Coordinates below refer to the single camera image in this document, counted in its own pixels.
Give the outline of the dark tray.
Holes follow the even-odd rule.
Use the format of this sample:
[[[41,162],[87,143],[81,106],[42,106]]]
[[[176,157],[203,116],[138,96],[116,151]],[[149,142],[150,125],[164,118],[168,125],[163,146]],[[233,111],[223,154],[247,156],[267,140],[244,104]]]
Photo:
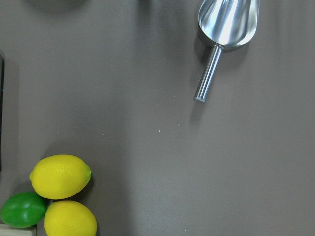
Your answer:
[[[5,58],[4,54],[0,52],[0,146],[2,147],[2,120],[3,120],[3,88],[4,88],[4,74],[5,74]]]

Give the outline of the yellow lemon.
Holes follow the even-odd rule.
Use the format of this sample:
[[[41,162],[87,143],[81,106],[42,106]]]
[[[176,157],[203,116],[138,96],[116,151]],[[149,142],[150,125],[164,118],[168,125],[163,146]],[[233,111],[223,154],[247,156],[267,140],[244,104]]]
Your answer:
[[[44,230],[48,236],[95,236],[97,221],[83,204],[76,201],[57,201],[46,210]]]
[[[47,199],[69,198],[85,188],[91,168],[79,157],[58,154],[40,160],[30,174],[35,192]]]

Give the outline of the steel ice scoop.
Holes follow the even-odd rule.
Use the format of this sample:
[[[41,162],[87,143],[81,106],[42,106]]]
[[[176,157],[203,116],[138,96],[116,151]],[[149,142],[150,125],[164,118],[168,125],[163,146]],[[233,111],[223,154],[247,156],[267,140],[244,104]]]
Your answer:
[[[258,0],[204,0],[198,12],[202,35],[211,45],[194,100],[205,102],[222,53],[235,51],[255,35]]]

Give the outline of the yellow lemon lower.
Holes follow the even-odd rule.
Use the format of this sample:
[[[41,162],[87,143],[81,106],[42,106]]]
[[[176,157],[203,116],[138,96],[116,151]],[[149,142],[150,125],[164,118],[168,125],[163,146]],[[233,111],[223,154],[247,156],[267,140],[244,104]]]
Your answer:
[[[83,204],[76,201],[57,201],[46,210],[44,230],[48,236],[95,236],[97,221]]]

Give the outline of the green lime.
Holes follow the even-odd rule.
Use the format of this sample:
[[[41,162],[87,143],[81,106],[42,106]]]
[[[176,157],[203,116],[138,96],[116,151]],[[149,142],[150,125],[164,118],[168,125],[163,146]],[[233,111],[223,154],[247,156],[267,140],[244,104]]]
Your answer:
[[[15,228],[36,225],[44,217],[48,201],[35,192],[21,192],[8,198],[0,208],[3,223]]]

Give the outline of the yellow lemon upper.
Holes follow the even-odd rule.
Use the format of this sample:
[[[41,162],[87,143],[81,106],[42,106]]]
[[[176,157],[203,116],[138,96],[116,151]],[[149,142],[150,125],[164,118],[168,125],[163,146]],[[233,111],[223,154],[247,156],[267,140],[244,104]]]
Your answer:
[[[30,174],[35,192],[47,199],[69,198],[85,188],[91,168],[79,157],[58,154],[40,160]]]

